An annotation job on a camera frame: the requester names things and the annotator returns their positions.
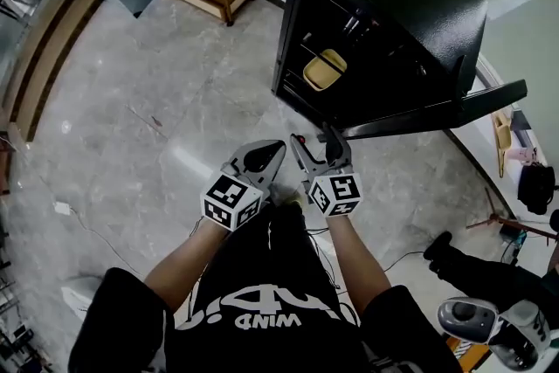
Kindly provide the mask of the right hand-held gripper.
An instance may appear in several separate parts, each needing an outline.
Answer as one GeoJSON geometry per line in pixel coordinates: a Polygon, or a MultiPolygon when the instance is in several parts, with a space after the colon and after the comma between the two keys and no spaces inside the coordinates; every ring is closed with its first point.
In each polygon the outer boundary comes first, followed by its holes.
{"type": "Polygon", "coordinates": [[[322,135],[326,161],[312,156],[302,135],[291,134],[290,146],[300,169],[307,174],[303,184],[309,203],[323,217],[347,216],[363,201],[362,181],[354,172],[351,147],[342,134],[324,122],[322,135]]]}

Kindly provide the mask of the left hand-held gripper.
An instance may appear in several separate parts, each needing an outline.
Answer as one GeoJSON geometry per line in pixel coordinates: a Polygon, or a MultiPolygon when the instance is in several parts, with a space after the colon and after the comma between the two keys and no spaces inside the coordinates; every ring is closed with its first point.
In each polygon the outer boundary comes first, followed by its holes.
{"type": "Polygon", "coordinates": [[[228,231],[255,218],[271,196],[285,155],[282,140],[259,140],[241,146],[204,187],[200,195],[202,216],[228,231]]]}

